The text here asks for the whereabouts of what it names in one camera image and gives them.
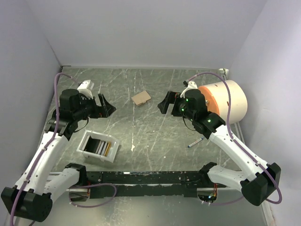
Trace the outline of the beige card holder wallet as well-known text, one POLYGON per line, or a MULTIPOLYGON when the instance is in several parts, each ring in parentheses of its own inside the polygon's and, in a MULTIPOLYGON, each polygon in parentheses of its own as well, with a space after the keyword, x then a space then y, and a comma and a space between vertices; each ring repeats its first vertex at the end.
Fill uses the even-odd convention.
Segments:
POLYGON ((148 92, 144 90, 138 93, 137 95, 131 97, 131 99, 137 106, 140 106, 142 104, 145 104, 147 101, 149 101, 151 97, 148 94, 148 92))

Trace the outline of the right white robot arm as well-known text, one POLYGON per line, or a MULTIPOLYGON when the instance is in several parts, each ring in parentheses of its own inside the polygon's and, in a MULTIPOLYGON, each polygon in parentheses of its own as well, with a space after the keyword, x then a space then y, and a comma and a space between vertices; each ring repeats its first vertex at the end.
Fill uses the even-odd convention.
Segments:
POLYGON ((201 170, 199 180, 202 186, 222 184, 240 191, 254 206, 261 205, 279 188, 281 168, 268 164, 255 155, 239 140, 226 122, 216 113, 207 109, 205 97, 198 89, 180 93, 168 91, 158 108, 166 114, 173 104, 171 114, 191 121, 196 132, 218 145, 240 168, 240 171, 225 169, 216 163, 209 163, 201 170))

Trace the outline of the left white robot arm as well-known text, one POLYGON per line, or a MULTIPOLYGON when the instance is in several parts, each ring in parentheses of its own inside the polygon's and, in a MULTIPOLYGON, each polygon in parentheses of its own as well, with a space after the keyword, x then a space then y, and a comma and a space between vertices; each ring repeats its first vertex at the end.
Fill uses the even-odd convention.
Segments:
POLYGON ((5 187, 1 193, 8 212, 10 224, 14 217, 36 222, 44 221, 55 200, 70 187, 82 188, 88 183, 86 167, 68 164, 63 172, 50 182, 47 178, 58 154, 69 142, 78 128, 78 122, 87 119, 108 118, 116 111, 103 94, 99 93, 100 105, 88 90, 65 89, 55 94, 55 111, 47 122, 41 144, 29 166, 15 185, 5 187))

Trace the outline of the white card tray box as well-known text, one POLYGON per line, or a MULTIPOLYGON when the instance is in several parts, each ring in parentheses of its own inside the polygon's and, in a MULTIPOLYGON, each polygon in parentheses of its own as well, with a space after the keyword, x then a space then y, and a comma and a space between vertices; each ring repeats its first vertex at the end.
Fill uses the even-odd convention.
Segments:
POLYGON ((111 135, 85 130, 76 151, 85 158, 92 157, 113 163, 119 146, 120 140, 111 135))

